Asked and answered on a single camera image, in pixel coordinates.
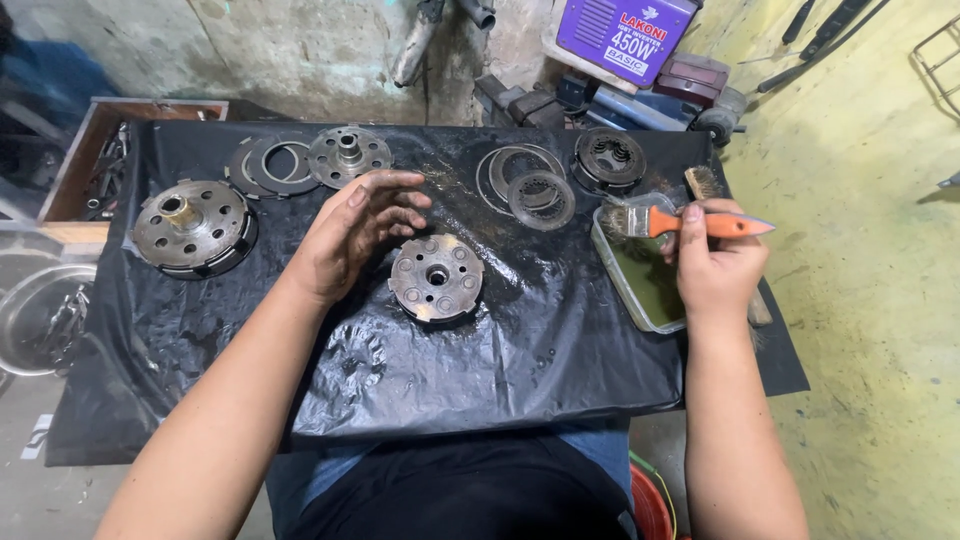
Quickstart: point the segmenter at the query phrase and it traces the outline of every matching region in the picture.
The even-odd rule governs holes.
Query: green liquid
[[[627,285],[654,326],[661,327],[686,316],[677,290],[677,268],[663,260],[656,238],[631,239],[611,246]]]

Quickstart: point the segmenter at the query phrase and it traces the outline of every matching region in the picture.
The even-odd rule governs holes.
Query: orange brush handle
[[[647,232],[651,238],[668,231],[679,231],[683,225],[681,218],[664,213],[657,207],[650,207],[647,212]],[[749,215],[725,212],[707,214],[707,236],[714,238],[756,236],[769,233],[774,228],[772,224]]]

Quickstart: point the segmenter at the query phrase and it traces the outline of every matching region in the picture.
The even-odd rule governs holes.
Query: black plastic sheet
[[[251,253],[226,274],[200,282],[171,279],[137,257],[128,231],[140,203],[182,178],[224,178],[224,165],[248,136],[289,130],[312,136],[328,127],[132,126],[131,181],[100,259],[87,334],[76,347],[47,439],[47,465],[131,462],[266,294],[332,191],[320,187],[290,200],[251,201],[260,223]],[[423,190],[434,200],[427,233],[453,233],[484,260],[479,308],[443,325],[415,322],[387,287],[397,250],[384,250],[327,317],[285,448],[641,415],[681,404],[685,332],[659,335],[634,327],[589,239],[600,199],[568,175],[577,214],[563,228],[542,233],[494,212],[476,194],[475,168],[490,150],[534,143],[567,165],[579,132],[367,128],[385,136],[394,168],[427,175]],[[688,166],[714,162],[705,134],[632,136],[649,160],[645,178],[666,179],[675,196],[684,197]],[[725,183],[719,164],[713,166]],[[636,192],[655,183],[644,180]],[[766,283],[761,291],[775,317],[760,330],[765,389],[768,395],[806,390]],[[270,368],[265,356],[263,369]]]

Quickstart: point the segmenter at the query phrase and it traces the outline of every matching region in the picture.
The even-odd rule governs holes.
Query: dirty hand
[[[717,251],[710,251],[704,210],[743,213],[730,199],[707,199],[687,205],[679,238],[668,240],[660,252],[667,262],[679,259],[677,288],[688,320],[746,320],[747,304],[763,275],[769,250],[756,236],[747,236],[721,239]]]
[[[420,173],[386,169],[347,184],[320,208],[283,273],[323,308],[340,301],[378,243],[426,227],[416,209],[432,203],[420,184]]]

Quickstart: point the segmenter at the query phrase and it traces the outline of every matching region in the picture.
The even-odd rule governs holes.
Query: fingernail
[[[367,199],[367,189],[362,185],[358,185],[356,189],[353,190],[353,193],[350,193],[350,198],[347,199],[347,203],[356,208],[359,207]]]
[[[700,205],[687,205],[686,210],[684,210],[684,221],[687,223],[695,223],[700,221],[700,218],[704,217],[704,209],[700,208]]]

